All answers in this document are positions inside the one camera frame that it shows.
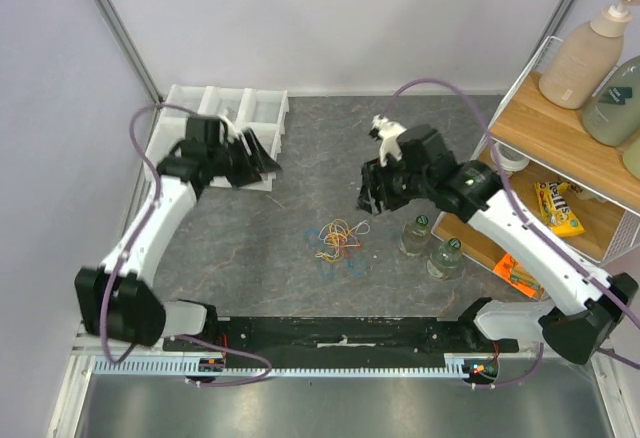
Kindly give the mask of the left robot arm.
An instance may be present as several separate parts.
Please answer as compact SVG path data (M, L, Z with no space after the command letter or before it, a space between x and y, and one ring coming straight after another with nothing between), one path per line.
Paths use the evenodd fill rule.
M103 345L151 347L184 335L198 351L219 340L212 306L160 300L153 281L177 228L203 191L225 182L255 188L279 171L280 131L265 123L236 123L225 114L185 109L159 119L146 146L136 149L150 184L142 208L117 245L94 268L83 267L74 287L85 331Z

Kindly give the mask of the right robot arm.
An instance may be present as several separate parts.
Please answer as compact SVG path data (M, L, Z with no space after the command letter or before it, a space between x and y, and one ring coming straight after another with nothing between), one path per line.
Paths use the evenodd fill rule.
M502 339L541 342L571 363L587 363L628 312L637 281L627 273L611 275L582 258L490 166L478 160L457 162L430 126L405 128L376 117L370 135L380 143L379 155L361 168L359 209L376 215L427 199L515 258L550 299L489 300L458 326L460 344L477 352Z

